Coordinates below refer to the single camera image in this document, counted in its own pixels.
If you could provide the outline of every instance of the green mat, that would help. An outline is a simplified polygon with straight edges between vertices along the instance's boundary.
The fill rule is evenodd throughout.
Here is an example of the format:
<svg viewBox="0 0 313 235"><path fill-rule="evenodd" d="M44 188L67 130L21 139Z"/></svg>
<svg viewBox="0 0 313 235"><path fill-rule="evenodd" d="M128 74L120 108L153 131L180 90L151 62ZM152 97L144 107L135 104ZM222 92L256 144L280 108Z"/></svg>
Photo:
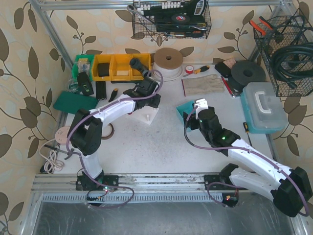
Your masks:
<svg viewBox="0 0 313 235"><path fill-rule="evenodd" d="M66 113L76 114L79 109L94 109L97 104L98 100L95 97L63 91L53 107Z"/></svg>

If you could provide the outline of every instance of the white tabletop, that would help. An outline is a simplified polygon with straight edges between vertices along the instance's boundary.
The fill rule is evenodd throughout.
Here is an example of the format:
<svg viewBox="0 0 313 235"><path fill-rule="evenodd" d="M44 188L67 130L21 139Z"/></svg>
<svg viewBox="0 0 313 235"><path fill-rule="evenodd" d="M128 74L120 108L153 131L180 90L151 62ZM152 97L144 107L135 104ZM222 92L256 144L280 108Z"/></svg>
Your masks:
<svg viewBox="0 0 313 235"><path fill-rule="evenodd" d="M218 74L214 68L190 75L189 78L209 74ZM110 98L114 88L118 88L118 96L134 84L111 84L107 82L107 96ZM196 149L184 138L183 125L177 117L176 107L199 98L206 98L209 106L215 108L223 128L238 134L248 142L243 122L245 121L240 98L232 98L225 89L224 93L184 96L181 79L164 83L160 91L161 102L159 112L151 125L137 121L128 115L115 120L113 137L102 141L98 149L100 164L104 173L200 173L219 172L228 163L239 162L216 151ZM100 101L98 107L108 103ZM66 125L71 125L74 115L68 114ZM199 130L187 133L189 139L200 146L210 145L205 141ZM264 134L250 134L254 148L271 157L267 138ZM78 157L72 156L64 160L65 154L59 153L58 159L65 162L62 171L55 174L74 174L81 165Z"/></svg>

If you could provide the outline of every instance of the round wooden disc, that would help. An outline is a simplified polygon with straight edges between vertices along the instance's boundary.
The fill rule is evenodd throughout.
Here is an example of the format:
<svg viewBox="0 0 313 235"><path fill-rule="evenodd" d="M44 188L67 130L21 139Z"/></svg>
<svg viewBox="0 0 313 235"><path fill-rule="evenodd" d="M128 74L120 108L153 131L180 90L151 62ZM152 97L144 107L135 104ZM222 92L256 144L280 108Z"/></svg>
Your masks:
<svg viewBox="0 0 313 235"><path fill-rule="evenodd" d="M182 65L182 54L173 48L162 48L155 53L155 63L167 70L177 69Z"/></svg>

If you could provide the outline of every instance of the transparent lid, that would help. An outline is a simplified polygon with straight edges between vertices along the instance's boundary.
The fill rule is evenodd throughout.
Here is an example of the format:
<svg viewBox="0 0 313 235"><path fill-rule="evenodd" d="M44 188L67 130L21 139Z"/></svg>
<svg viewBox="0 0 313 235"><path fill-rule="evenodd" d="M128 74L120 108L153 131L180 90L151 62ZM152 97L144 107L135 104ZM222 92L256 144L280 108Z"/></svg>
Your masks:
<svg viewBox="0 0 313 235"><path fill-rule="evenodd" d="M284 128L288 121L283 105L269 82L251 82L244 88L256 128Z"/></svg>

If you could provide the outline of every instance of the red tape roll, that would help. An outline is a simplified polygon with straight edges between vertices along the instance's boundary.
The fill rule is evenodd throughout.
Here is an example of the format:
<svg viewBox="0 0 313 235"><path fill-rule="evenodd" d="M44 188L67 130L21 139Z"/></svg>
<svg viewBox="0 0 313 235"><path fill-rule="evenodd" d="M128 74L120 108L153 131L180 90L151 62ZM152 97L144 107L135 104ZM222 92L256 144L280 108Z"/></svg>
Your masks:
<svg viewBox="0 0 313 235"><path fill-rule="evenodd" d="M194 71L194 67L191 65L187 65L185 71L187 74L192 74Z"/></svg>

